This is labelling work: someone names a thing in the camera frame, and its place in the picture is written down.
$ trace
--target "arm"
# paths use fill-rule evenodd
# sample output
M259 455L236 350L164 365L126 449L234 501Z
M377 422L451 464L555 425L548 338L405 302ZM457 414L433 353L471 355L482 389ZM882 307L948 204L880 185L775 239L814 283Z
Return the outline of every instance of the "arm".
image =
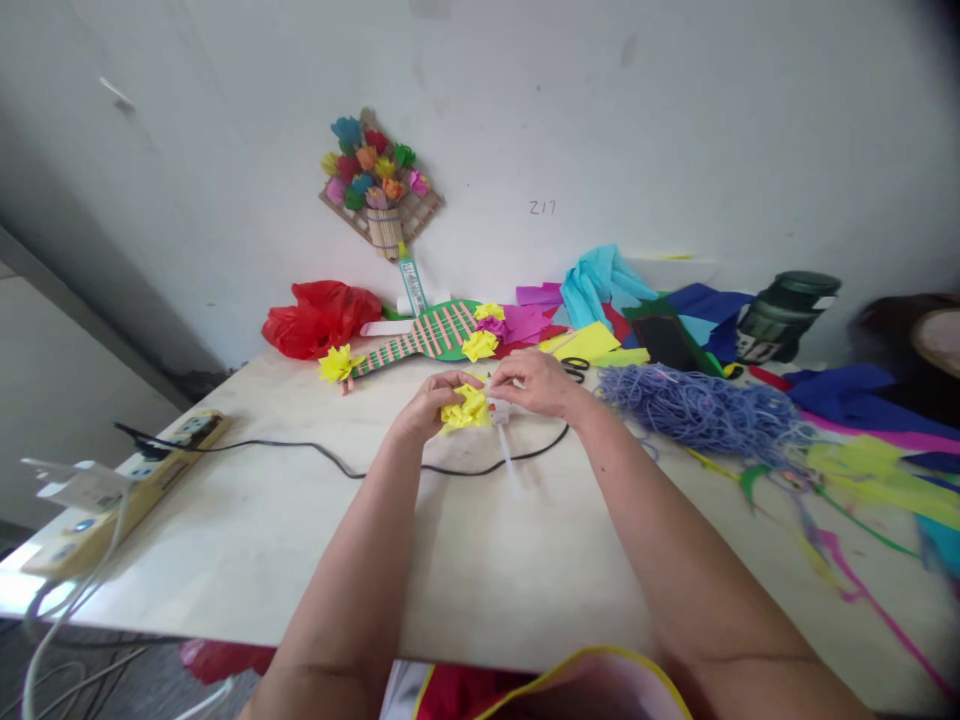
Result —
M380 446L241 718L376 718L397 653L424 443L453 391L483 384L457 371L428 378Z
M695 711L872 717L623 422L554 358L512 354L492 385L491 395L562 417L580 437L671 675Z

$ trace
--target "power strip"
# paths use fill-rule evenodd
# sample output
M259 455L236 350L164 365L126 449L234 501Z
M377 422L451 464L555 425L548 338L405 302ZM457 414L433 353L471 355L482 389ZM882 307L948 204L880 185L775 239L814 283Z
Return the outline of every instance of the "power strip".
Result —
M229 426L229 419L217 410L199 412L161 440L177 445L209 448ZM163 460L153 462L139 455L128 473L137 480L130 492L130 504L122 538L162 500L202 453L171 450ZM67 580L93 571L107 551L117 523L118 507L64 526L60 534L30 558L22 571L51 580Z

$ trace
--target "red plastic bag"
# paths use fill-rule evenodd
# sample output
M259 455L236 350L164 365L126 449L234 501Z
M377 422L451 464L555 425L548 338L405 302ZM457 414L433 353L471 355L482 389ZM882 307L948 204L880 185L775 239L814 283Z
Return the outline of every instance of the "red plastic bag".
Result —
M287 357L319 360L340 347L364 323L380 319L380 298L336 280L294 283L294 307L270 308L263 337Z

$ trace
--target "white wall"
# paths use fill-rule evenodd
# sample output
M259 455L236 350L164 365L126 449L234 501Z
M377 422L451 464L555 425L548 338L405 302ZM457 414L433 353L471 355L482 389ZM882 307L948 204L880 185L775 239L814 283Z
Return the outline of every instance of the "white wall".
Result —
M845 286L804 351L840 362L866 301L956 283L960 113L920 6L9 2L0 220L168 365L236 366L293 281L400 293L316 198L369 104L447 199L428 283L507 301L607 242L718 258L717 287L822 270Z
M0 280L0 520L39 528L63 508L20 463L115 466L133 454L116 420L155 433L180 414L21 277Z

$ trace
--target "hand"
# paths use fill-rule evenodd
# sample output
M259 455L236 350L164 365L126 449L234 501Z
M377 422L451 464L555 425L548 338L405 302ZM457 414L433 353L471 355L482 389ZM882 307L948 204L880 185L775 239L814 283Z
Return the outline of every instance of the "hand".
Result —
M480 380L459 370L431 375L420 386L413 400L397 415L390 433L405 440L425 443L443 427L440 408L444 405L460 405L465 400L463 395L453 391L464 384L473 385L478 390L483 388Z
M523 387L515 385L514 380L523 383ZM567 422L593 399L588 390L564 372L559 360L537 348L514 350L504 358L490 381L487 395Z

